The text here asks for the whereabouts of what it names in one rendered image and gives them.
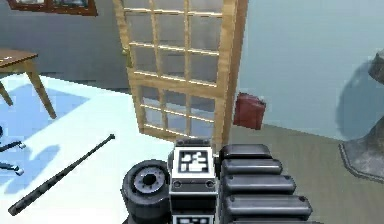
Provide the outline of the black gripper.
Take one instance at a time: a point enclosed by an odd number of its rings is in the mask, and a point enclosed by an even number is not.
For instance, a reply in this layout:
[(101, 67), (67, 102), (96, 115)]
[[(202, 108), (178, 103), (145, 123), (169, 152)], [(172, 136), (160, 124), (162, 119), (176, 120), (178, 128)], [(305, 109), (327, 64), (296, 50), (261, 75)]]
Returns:
[(125, 175), (120, 189), (128, 211), (123, 224), (168, 224), (169, 173), (162, 160), (145, 160)]

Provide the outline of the black baseball bat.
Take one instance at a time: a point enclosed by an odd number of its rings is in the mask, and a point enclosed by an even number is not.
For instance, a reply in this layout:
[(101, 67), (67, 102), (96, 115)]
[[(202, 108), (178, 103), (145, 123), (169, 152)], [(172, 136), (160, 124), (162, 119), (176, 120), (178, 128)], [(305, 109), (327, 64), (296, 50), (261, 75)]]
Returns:
[(89, 158), (92, 154), (94, 154), (97, 150), (107, 144), (109, 141), (115, 138), (114, 134), (110, 134), (105, 140), (95, 146), (93, 149), (88, 151), (82, 157), (74, 161), (72, 164), (65, 167), (63, 170), (52, 176), (50, 179), (43, 182), (41, 185), (36, 187), (34, 190), (26, 194), (20, 200), (15, 202), (8, 208), (8, 212), (12, 216), (16, 216), (33, 202), (35, 202), (38, 198), (40, 198), (44, 193), (50, 190), (53, 186), (55, 186), (60, 180), (62, 180), (66, 175), (68, 175), (71, 171), (73, 171), (78, 165), (80, 165), (83, 161)]

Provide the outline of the red bin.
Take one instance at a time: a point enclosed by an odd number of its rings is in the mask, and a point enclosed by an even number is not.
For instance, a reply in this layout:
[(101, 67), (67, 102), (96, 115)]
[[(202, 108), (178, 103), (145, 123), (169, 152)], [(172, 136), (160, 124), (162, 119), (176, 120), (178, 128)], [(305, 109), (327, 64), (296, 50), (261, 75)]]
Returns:
[(257, 96), (240, 92), (235, 103), (233, 124), (260, 130), (266, 110), (266, 102)]

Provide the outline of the brown wooden table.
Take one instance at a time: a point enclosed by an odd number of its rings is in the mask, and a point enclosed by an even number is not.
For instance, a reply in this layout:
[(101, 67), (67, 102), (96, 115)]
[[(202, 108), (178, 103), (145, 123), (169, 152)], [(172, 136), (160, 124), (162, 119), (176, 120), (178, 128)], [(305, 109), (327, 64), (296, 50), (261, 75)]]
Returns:
[(0, 74), (26, 73), (49, 116), (55, 119), (56, 112), (35, 67), (37, 57), (33, 52), (0, 48)]

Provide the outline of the grey stone statue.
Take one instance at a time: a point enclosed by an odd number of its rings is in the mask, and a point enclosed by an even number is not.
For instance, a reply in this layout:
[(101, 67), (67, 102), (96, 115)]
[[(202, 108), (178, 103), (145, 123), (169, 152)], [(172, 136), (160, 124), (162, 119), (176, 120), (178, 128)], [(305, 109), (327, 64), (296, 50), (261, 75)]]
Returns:
[(339, 151), (352, 175), (384, 184), (384, 115), (364, 137), (340, 143)]

